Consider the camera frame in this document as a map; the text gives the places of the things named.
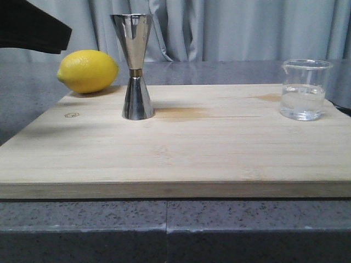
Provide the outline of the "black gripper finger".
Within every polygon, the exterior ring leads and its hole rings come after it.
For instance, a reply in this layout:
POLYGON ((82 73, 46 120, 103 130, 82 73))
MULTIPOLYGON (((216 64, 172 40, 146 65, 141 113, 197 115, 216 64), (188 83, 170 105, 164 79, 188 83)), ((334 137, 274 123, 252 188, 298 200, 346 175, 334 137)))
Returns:
POLYGON ((60 54, 72 29, 28 1, 1 1, 1 47, 60 54))

